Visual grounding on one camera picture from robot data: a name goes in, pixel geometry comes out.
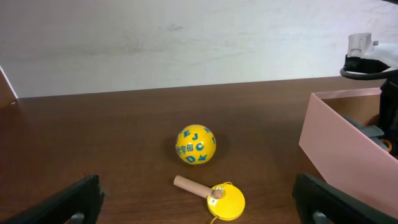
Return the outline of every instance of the yellow disc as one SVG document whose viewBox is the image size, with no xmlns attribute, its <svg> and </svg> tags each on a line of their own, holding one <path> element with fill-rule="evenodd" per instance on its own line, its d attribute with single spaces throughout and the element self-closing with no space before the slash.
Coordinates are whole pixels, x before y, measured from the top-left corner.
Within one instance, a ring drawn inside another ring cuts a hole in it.
<svg viewBox="0 0 398 224">
<path fill-rule="evenodd" d="M 216 151 L 216 138 L 206 127 L 189 125 L 178 134 L 175 142 L 178 156 L 191 165 L 204 164 Z"/>
<path fill-rule="evenodd" d="M 213 190 L 223 191 L 221 199 L 207 197 L 207 206 L 210 212 L 220 220 L 231 221 L 240 217 L 244 210 L 244 196 L 242 192 L 231 184 L 218 184 Z"/>
</svg>

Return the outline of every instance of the dark brown tabletop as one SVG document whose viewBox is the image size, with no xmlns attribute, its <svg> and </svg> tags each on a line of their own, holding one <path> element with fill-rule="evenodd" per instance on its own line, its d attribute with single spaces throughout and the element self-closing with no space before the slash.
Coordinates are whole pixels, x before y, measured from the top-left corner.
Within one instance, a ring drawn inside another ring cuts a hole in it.
<svg viewBox="0 0 398 224">
<path fill-rule="evenodd" d="M 246 208 L 230 223 L 298 223 L 295 176 L 320 177 L 298 145 L 311 92 L 380 84 L 335 77 L 19 99 L 0 110 L 0 220 L 99 174 L 98 223 L 209 223 L 205 200 L 173 186 L 176 175 L 237 186 Z M 189 124 L 216 136 L 206 164 L 175 152 Z"/>
</svg>

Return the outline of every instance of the white wall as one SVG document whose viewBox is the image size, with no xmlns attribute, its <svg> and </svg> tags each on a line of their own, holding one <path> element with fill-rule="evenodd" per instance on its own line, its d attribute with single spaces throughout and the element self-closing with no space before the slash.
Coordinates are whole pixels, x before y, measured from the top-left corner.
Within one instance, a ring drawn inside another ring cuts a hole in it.
<svg viewBox="0 0 398 224">
<path fill-rule="evenodd" d="M 348 35 L 398 42 L 380 0 L 2 0 L 19 97 L 337 76 Z"/>
</svg>

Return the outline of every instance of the yellow ball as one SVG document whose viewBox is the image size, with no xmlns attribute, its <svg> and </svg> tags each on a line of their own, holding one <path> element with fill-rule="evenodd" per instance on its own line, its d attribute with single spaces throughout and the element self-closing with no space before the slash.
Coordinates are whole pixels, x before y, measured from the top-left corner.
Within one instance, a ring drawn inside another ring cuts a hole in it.
<svg viewBox="0 0 398 224">
<path fill-rule="evenodd" d="M 216 151 L 216 138 L 202 125 L 189 125 L 178 134 L 175 149 L 183 161 L 191 165 L 204 164 Z"/>
</svg>

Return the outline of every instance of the box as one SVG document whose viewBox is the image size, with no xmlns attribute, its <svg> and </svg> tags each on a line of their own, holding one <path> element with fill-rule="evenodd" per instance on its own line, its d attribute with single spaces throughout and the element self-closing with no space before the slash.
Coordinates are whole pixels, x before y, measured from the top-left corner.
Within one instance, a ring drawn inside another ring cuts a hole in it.
<svg viewBox="0 0 398 224">
<path fill-rule="evenodd" d="M 398 160 L 343 116 L 367 125 L 379 88 L 312 93 L 299 145 L 330 185 L 398 218 Z"/>
</svg>

